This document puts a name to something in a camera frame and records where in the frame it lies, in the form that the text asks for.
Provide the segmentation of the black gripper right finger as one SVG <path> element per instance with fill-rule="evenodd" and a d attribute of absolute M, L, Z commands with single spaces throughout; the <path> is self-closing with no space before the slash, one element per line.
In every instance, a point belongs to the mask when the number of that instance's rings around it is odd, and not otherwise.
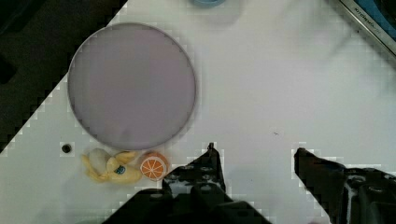
<path fill-rule="evenodd" d="M 395 176 L 375 168 L 347 168 L 300 147 L 294 172 L 332 224 L 396 224 Z"/>

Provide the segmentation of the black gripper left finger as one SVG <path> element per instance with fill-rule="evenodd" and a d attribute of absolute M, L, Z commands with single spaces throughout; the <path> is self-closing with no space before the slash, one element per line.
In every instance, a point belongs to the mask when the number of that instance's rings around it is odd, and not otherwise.
<path fill-rule="evenodd" d="M 271 224 L 249 203 L 226 194 L 220 157 L 213 144 L 179 166 L 159 189 L 138 191 L 103 224 Z"/>

